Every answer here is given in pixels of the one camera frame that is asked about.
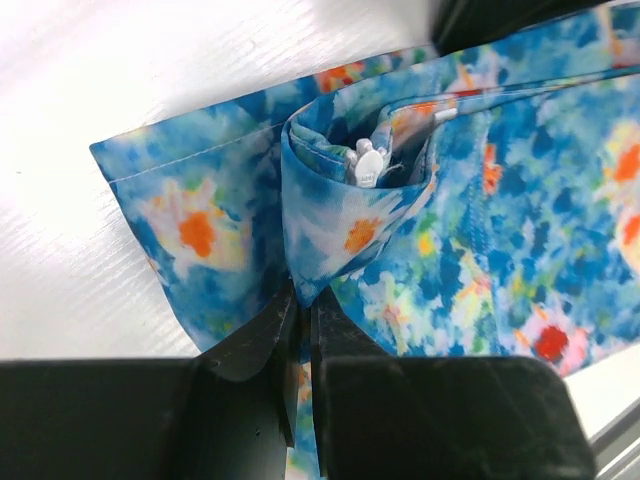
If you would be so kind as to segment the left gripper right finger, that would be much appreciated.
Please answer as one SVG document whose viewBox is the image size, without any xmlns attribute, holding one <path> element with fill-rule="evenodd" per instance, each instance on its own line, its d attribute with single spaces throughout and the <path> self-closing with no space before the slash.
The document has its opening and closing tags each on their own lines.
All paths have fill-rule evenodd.
<svg viewBox="0 0 640 480">
<path fill-rule="evenodd" d="M 312 398 L 328 479 L 592 479 L 563 380 L 528 357 L 394 357 L 331 290 L 312 304 Z"/>
</svg>

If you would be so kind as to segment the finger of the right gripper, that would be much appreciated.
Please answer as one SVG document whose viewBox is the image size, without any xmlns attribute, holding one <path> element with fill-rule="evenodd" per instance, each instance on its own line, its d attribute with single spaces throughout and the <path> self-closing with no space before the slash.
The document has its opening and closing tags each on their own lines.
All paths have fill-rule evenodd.
<svg viewBox="0 0 640 480">
<path fill-rule="evenodd" d="M 597 0 L 450 0 L 430 10 L 430 42 L 439 55 L 603 4 Z"/>
</svg>

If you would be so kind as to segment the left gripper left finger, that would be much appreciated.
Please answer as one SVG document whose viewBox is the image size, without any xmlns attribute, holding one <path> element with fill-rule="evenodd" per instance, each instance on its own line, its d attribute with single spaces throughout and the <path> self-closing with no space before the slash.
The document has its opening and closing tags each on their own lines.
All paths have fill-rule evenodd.
<svg viewBox="0 0 640 480">
<path fill-rule="evenodd" d="M 194 358 L 1 365 L 5 479 L 280 479 L 294 443 L 300 327 L 284 285 Z"/>
</svg>

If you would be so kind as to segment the blue floral skirt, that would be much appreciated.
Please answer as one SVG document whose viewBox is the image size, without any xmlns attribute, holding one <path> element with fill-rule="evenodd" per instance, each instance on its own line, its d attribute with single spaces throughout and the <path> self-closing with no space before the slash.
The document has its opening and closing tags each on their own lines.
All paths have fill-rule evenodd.
<svg viewBox="0 0 640 480">
<path fill-rule="evenodd" d="M 639 5 L 337 67 L 94 143 L 204 353 L 286 284 L 300 327 L 280 479 L 328 479 L 310 308 L 394 357 L 528 357 L 561 379 L 639 339 Z"/>
</svg>

